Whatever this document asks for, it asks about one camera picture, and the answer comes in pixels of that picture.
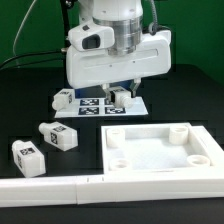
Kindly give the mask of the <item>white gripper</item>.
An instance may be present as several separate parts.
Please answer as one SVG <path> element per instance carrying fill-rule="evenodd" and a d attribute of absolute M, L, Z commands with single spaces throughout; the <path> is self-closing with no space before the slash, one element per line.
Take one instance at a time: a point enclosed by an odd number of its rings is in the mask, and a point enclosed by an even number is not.
<path fill-rule="evenodd" d="M 154 36 L 141 36 L 136 50 L 124 56 L 110 56 L 106 49 L 80 52 L 73 46 L 67 51 L 66 73 L 74 89 L 101 85 L 111 100 L 110 83 L 134 79 L 130 89 L 135 98 L 143 77 L 164 74 L 171 68 L 171 31 L 162 30 Z"/>

